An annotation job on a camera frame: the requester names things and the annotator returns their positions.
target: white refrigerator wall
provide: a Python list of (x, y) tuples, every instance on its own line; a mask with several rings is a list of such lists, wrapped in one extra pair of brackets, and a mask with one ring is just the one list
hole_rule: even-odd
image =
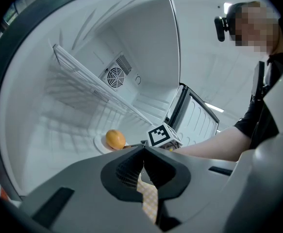
[[(130, 10), (149, 18), (129, 17)], [(114, 21), (120, 14), (127, 15), (119, 17), (122, 31)], [(150, 32), (143, 28), (145, 19)], [(164, 120), (178, 88), (179, 45), (170, 0), (75, 0), (55, 11), (18, 48), (0, 91), (0, 153), (23, 196), (68, 165), (100, 155), (93, 144), (98, 134), (135, 130), (128, 142), (133, 144), (146, 130), (136, 117), (84, 90), (86, 83), (73, 83), (56, 71), (55, 44), (96, 76), (118, 52), (127, 54), (142, 77), (129, 101), (153, 124)]]

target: refrigerator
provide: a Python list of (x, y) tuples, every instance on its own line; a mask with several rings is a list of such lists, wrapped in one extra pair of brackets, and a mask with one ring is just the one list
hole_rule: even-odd
[(145, 140), (172, 107), (180, 68), (173, 0), (34, 1), (0, 38), (0, 185), (21, 200), (104, 154), (110, 129), (128, 145)]

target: wire shelf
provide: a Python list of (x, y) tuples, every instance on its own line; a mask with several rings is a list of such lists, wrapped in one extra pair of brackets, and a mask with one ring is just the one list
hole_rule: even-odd
[(130, 114), (152, 125), (151, 121), (149, 121), (132, 105), (128, 104), (112, 88), (108, 87), (103, 81), (85, 68), (61, 46), (56, 44), (53, 49), (62, 71), (67, 73), (72, 79), (82, 83), (82, 89), (87, 89), (88, 92), (93, 94), (95, 91), (98, 91), (109, 101), (115, 103), (120, 108), (125, 109)]

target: person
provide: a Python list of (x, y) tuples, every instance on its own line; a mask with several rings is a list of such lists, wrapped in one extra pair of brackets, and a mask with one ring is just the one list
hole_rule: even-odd
[[(252, 46), (269, 55), (265, 83), (272, 87), (283, 74), (283, 16), (260, 2), (243, 2), (229, 7), (227, 26), (236, 46)], [(256, 148), (278, 134), (275, 121), (263, 100), (253, 99), (243, 118), (212, 138), (176, 149), (186, 155), (237, 161), (242, 152)]]

